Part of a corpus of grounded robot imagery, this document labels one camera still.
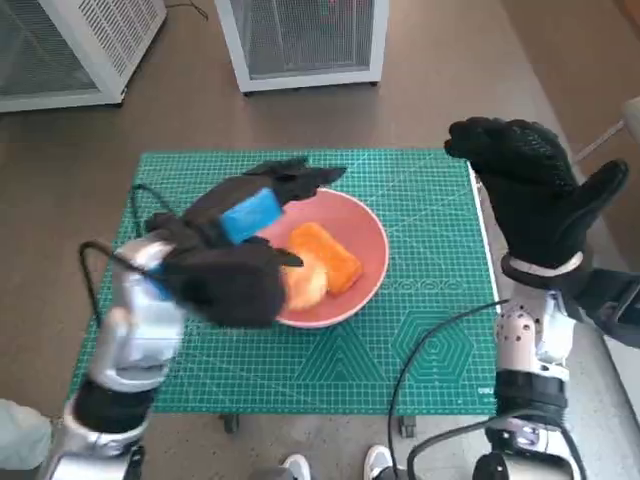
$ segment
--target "pink bowl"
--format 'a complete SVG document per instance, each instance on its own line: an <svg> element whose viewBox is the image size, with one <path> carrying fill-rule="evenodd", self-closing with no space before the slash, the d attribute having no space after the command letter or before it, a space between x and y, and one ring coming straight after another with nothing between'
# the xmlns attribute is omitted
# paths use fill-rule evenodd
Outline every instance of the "pink bowl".
<svg viewBox="0 0 640 480"><path fill-rule="evenodd" d="M360 310L376 293L389 264L389 242L375 214L344 193L321 189L301 202L291 202L285 215L260 235L276 247L286 247L293 229L306 222L322 225L362 262L363 273L342 295L327 296L315 307L300 312L283 310L278 320L297 328L335 325Z"/></svg>

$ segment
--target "shoe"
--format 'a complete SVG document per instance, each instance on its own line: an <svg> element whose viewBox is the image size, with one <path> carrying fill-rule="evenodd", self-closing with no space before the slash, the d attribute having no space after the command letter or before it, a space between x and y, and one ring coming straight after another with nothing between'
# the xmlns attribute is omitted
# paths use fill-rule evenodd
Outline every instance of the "shoe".
<svg viewBox="0 0 640 480"><path fill-rule="evenodd" d="M307 459L302 455L291 455L284 461L282 466L288 468L296 480L311 480L311 467Z"/></svg>
<svg viewBox="0 0 640 480"><path fill-rule="evenodd" d="M391 452L387 447L375 445L369 449L364 460L364 480L374 480L385 469L393 466Z"/></svg>

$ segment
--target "wire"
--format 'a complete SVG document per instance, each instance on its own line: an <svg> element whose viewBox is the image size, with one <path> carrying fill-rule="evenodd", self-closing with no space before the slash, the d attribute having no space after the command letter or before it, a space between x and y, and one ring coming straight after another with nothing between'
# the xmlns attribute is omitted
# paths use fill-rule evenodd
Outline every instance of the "wire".
<svg viewBox="0 0 640 480"><path fill-rule="evenodd" d="M387 416L387 443L389 445L389 451L391 453L391 462L392 462L392 467L393 467L393 473L394 473L394 477L397 479L398 477L398 462L396 459L396 455L395 455L395 450L394 450L394 446L393 446L393 434L392 434L392 420L393 420L393 415L395 413L395 408L396 408L396 403L398 401L398 395L400 393L400 387L402 386L402 383L409 371L409 369L411 368L411 366L413 365L413 361L415 360L415 358L417 357L418 353L420 353L420 351L422 350L422 348L424 347L424 345L427 343L427 341L432 338L434 335L436 335L440 330L453 325L454 323L456 323L459 320L462 320L465 317L469 317L471 315L475 315L476 313L479 313L483 310L487 310L489 308L492 307L497 307L499 305L504 305L505 303L508 303L509 299L505 299L505 300L498 300L496 302L491 302L491 303L487 303L485 305L481 305L479 307L475 307L472 308L470 310L467 310L466 312L463 313L459 313L457 315L454 315L453 317L448 318L447 320L444 320L443 322L439 323L438 325L436 325L435 327L433 327L431 330L427 331L422 338L420 339L420 341L416 344L416 346L413 348L413 350L411 351L411 354L409 355L409 358L407 359L407 361L405 362L402 371L400 372L400 375L398 377L398 380L396 381L396 385L393 389L393 394L391 396L391 405L389 406L389 414ZM522 415L536 415L536 416L542 416L544 417L547 422L550 425L553 425L554 427L558 428L560 430L560 432L562 433L562 437L564 438L565 442L567 443L567 447L569 448L569 453L571 454L571 457L573 458L573 460L576 463L576 466L578 467L578 471L580 472L580 478L582 480L587 480L587 470L584 466L584 462L582 461L582 457L580 455L580 451L578 450L578 446L575 443L575 440L573 439L573 437L571 436L571 433L569 433L569 431L567 430L567 428L564 426L564 424L562 422L557 421L555 418L550 417L549 415L547 415L544 412L540 412L538 410L534 410L534 409L522 409L522 410L516 410L513 412L510 412L508 414L505 415L500 415L500 416L494 416L491 417L487 420L484 420L482 422L477 422L477 423L472 423L463 427L458 427L458 428L454 428L451 430L448 430L446 432L434 435L428 439L426 439L425 441L419 443L418 445L416 445L415 447L413 447L411 449L411 452L409 453L409 457L407 458L407 473L409 475L409 480L417 480L416 477L416 473L415 473L415 460L418 457L418 455L420 455L421 453L423 453L425 450L427 450L428 448L440 443L440 442L444 442L445 440L450 440L452 438L456 438L459 437L461 435L465 435L467 433L472 433L478 430L482 430L484 428L487 428L488 426L491 426L495 423L498 422L502 422L504 420L508 420L510 418L516 417L516 416L522 416Z"/></svg>
<svg viewBox="0 0 640 480"><path fill-rule="evenodd" d="M396 403L398 402L398 395L400 394L400 387L402 387L402 382L404 382L404 379L407 376L407 372L409 371L409 369L413 365L413 361L418 356L418 353L420 353L420 351L422 350L422 347L424 347L424 345L427 343L427 340L429 340L431 337L433 337L435 334L437 334L443 328L446 328L449 325L453 325L458 320L462 320L465 317L469 317L471 315L475 315L476 313L481 312L483 310L487 310L488 308L493 308L493 307L497 307L499 305L504 305L507 302L509 302L508 299L506 299L506 300L498 300L496 302L491 302L491 303L487 303L487 304L481 305L479 307L472 308L471 310L467 310L466 312L458 313L457 315L454 315L453 317L450 317L447 320L444 320L443 322L440 322L438 325L433 327L431 330L428 330L422 336L422 338L416 344L416 346L413 347L413 350L412 350L411 354L409 355L409 358L407 359L407 361L405 362L404 366L402 367L402 371L400 372L400 375L398 376L398 380L396 381L396 385L393 388L393 394L391 395L391 404L389 405L389 414L387 415L387 444L389 445L389 451L391 452L391 462L392 462L392 465L393 465L393 473L395 475L395 478L398 478L398 460L396 459L396 453L395 453L395 450L394 450L394 447L393 447L393 433L392 433L391 424L393 422L393 414L395 413L395 410L396 410Z"/></svg>
<svg viewBox="0 0 640 480"><path fill-rule="evenodd" d="M129 260L124 258L123 256L115 253L106 245L97 242L95 240L88 240L86 242L82 242L78 247L78 257L80 260L80 268L82 269L82 276L84 280L85 290L87 291L87 295L89 296L89 301L91 302L91 309L93 310L93 318L98 325L98 328L102 325L102 314L100 313L100 305L98 304L98 296L96 294L95 285L93 283L93 278L91 277L91 272L89 271L89 267L87 265L87 252L89 250L94 250L96 252L102 253L105 257L112 260L114 263L117 263L121 267L139 273L140 275L152 279L159 280L159 278L148 271L140 268Z"/></svg>
<svg viewBox="0 0 640 480"><path fill-rule="evenodd" d="M131 218L133 219L133 228L136 232L136 237L143 235L142 223L140 222L140 210L138 209L138 192L144 191L149 193L160 206L167 212L171 213L175 217L178 217L178 213L169 205L169 202L155 189L144 183L136 183L129 190L129 208L131 210Z"/></svg>
<svg viewBox="0 0 640 480"><path fill-rule="evenodd" d="M166 5L167 8L177 8L177 7L191 7L193 8L196 12L198 12L198 14L204 18L205 22L209 21L209 14L207 13L207 11L200 7L199 5L197 5L193 0L189 0L188 2L184 2L184 3L173 3L170 5Z"/></svg>
<svg viewBox="0 0 640 480"><path fill-rule="evenodd" d="M416 471L415 471L415 461L418 455L423 453L427 448L433 447L434 445L444 442L445 440L451 440L452 438L459 437L461 435L465 435L467 433L476 432L478 430L485 429L495 423L503 422L513 417L522 416L522 415L537 415L543 416L546 420L553 426L560 429L562 433L562 437L567 443L567 447L569 448L569 453L573 457L573 460L576 462L576 466L578 467L578 471L580 472L580 479L587 480L587 469L584 466L584 462L582 461L582 457L580 456L580 451L578 450L578 446L576 445L575 440L567 430L567 427L564 426L562 422L557 421L555 418L550 417L544 412L540 412L534 409L522 409L515 410L511 413L505 415L499 415L495 417L491 417L488 420L484 420L482 422L470 423L469 425L453 428L443 433L439 433L438 435L434 435L424 442L419 443L415 447L411 449L409 452L409 457L407 458L407 473L409 475L409 480L417 480Z"/></svg>

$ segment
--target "green cutting mat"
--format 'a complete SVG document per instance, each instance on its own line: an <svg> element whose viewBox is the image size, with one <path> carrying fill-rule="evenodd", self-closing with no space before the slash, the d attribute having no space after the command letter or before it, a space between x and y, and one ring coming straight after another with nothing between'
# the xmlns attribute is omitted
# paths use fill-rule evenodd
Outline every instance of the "green cutting mat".
<svg viewBox="0 0 640 480"><path fill-rule="evenodd" d="M383 414L420 335L494 299L469 171L442 150L150 153L135 181L184 209L225 177L298 154L317 166L348 166L334 188L364 201L382 221L391 258L380 292L349 321L323 330L226 330L189 318L156 411ZM144 216L157 209L141 195ZM125 213L114 246L132 237ZM103 311L111 302L110 284L107 271ZM494 315L490 310L463 320L427 343L400 396L400 414L492 413ZM92 324L74 389L95 335Z"/></svg>

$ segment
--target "bread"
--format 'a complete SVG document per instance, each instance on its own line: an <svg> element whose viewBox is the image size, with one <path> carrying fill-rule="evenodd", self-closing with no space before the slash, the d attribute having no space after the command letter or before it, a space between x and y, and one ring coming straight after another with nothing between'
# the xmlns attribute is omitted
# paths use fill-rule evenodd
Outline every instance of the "bread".
<svg viewBox="0 0 640 480"><path fill-rule="evenodd" d="M295 252L302 261L302 267L283 267L284 283L287 290L287 308L306 310L319 303L327 293L327 269L308 252Z"/></svg>
<svg viewBox="0 0 640 480"><path fill-rule="evenodd" d="M311 253L324 264L329 292L334 295L346 292L362 274L360 261L317 223L304 223L293 230L289 248Z"/></svg>

